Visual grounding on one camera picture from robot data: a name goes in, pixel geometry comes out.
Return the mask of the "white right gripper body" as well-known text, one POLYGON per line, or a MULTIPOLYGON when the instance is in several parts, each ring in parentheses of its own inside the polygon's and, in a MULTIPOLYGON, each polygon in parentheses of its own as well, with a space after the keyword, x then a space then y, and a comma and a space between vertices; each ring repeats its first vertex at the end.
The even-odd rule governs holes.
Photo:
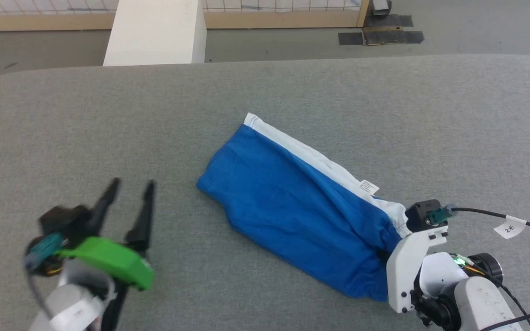
POLYGON ((410 292, 429 249, 447 242, 449 228, 418 231, 402 239, 386 264, 388 302, 398 314, 414 310, 410 292))

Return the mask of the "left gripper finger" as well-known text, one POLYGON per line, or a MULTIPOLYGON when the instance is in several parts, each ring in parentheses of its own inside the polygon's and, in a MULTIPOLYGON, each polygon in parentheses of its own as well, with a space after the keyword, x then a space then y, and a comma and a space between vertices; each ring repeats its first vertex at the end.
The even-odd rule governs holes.
POLYGON ((95 203, 92 208, 91 217, 87 222, 87 233, 89 235, 100 235, 105 222, 107 211, 109 207, 114 203, 114 200, 118 194, 121 179, 113 178, 109 183, 101 197, 95 203))
POLYGON ((153 230, 156 183, 150 180, 142 196, 143 205, 132 228, 125 235, 126 246, 138 254, 147 254, 153 230))

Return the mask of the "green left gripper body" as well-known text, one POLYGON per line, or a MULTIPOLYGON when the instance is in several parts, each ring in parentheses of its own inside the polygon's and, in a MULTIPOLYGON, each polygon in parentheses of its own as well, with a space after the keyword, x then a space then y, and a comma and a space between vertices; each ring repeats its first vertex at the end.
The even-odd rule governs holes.
POLYGON ((145 257, 102 237, 88 237, 76 248, 58 250, 56 255, 76 258, 140 291, 151 289, 155 278, 154 269, 145 257))

